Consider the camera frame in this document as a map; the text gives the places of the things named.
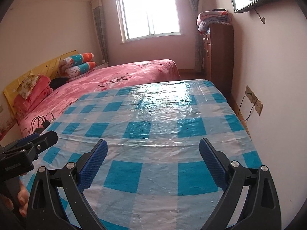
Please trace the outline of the person left hand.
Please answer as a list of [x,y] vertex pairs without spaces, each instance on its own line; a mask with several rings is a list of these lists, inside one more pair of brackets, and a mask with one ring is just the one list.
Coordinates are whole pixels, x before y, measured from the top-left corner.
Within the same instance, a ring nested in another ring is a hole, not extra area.
[[[25,218],[28,209],[29,194],[22,181],[19,181],[19,193],[17,194],[17,199],[19,201],[19,212]],[[13,211],[14,205],[8,197],[1,194],[1,200],[9,211]]]

